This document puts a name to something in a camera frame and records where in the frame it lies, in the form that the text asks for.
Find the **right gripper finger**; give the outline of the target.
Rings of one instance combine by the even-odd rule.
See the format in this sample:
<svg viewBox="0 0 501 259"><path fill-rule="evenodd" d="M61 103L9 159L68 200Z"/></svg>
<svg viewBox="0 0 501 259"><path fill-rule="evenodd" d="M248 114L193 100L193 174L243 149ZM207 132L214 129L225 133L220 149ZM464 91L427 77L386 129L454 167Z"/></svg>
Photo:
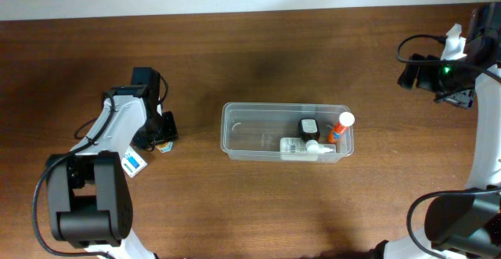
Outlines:
<svg viewBox="0 0 501 259"><path fill-rule="evenodd" d="M397 84L401 87L411 90L412 88L418 88L417 76L420 71L420 66L416 64L407 63L405 69L402 71L400 77L398 78Z"/></svg>
<svg viewBox="0 0 501 259"><path fill-rule="evenodd" d="M473 89L466 89L458 92L439 93L435 96L435 103L449 103L454 107L470 109L474 103Z"/></svg>

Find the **gold lid small jar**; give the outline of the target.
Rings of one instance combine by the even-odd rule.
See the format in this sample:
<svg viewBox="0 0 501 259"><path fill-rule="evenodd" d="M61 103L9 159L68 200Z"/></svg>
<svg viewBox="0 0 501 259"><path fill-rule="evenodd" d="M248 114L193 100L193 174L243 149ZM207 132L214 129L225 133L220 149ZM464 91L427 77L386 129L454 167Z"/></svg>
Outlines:
<svg viewBox="0 0 501 259"><path fill-rule="evenodd" d="M162 144L155 145L156 149L161 153L167 153L172 150L174 143L173 142L165 142Z"/></svg>

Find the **white Panadol box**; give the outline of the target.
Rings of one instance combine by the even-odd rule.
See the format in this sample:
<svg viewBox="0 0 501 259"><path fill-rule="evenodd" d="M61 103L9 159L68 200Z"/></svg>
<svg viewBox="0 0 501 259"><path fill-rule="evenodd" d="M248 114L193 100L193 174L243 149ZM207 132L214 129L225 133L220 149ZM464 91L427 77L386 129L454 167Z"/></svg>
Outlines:
<svg viewBox="0 0 501 259"><path fill-rule="evenodd" d="M148 163L129 146L121 159L121 165L126 174L130 178L134 178L140 171L146 168Z"/></svg>

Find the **orange tablet tube white cap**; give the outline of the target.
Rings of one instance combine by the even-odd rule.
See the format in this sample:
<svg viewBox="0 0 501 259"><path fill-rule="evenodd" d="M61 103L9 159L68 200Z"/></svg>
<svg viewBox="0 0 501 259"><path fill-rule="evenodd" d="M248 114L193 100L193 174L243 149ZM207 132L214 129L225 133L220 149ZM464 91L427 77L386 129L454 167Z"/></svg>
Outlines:
<svg viewBox="0 0 501 259"><path fill-rule="evenodd" d="M338 117L338 122L330 131L327 141L334 144L341 139L343 134L355 123L355 116L350 112L343 112Z"/></svg>

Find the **dark bottle white cap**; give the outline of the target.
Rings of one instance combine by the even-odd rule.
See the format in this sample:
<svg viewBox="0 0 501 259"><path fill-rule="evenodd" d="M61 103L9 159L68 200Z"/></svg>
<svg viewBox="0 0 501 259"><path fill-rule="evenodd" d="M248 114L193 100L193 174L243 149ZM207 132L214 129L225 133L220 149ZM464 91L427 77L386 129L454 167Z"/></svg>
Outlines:
<svg viewBox="0 0 501 259"><path fill-rule="evenodd" d="M305 143L305 148L308 153L317 153L320 149L319 137L320 130L318 122L313 118L303 118L299 121L300 137Z"/></svg>

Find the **white pump bottle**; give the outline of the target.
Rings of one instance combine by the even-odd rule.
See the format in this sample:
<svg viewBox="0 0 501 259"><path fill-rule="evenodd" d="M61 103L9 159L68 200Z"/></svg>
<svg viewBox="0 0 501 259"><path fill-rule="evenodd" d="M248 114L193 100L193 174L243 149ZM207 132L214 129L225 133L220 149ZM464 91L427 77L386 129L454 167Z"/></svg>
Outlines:
<svg viewBox="0 0 501 259"><path fill-rule="evenodd" d="M315 162L320 154L334 153L335 145L324 145L316 140L304 142L301 138L281 138L280 158L284 161Z"/></svg>

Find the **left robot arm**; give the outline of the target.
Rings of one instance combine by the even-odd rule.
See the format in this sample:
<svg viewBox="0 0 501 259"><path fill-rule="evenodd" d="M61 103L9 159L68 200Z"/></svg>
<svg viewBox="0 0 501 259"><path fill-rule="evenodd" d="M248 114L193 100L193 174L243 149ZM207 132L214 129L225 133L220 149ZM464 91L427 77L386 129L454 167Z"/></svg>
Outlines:
<svg viewBox="0 0 501 259"><path fill-rule="evenodd" d="M34 189L32 227L41 247L59 257L155 258L133 232L133 206L122 167L129 146L152 151L178 138L171 112L162 110L168 83L151 67L136 67L129 85L103 93L102 112L69 152L52 154ZM38 225L38 197L46 187L54 250Z"/></svg>

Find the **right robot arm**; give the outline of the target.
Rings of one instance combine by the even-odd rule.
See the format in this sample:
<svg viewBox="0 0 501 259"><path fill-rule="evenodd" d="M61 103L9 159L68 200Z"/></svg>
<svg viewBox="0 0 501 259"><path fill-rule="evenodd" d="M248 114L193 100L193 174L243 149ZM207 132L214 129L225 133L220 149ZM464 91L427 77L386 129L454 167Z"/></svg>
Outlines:
<svg viewBox="0 0 501 259"><path fill-rule="evenodd" d="M500 256L500 4L471 14L466 34L459 24L446 35L440 56L414 53L398 78L403 88L434 94L436 103L478 106L472 164L466 185L422 195L405 218L407 236L383 241L371 258L498 258Z"/></svg>

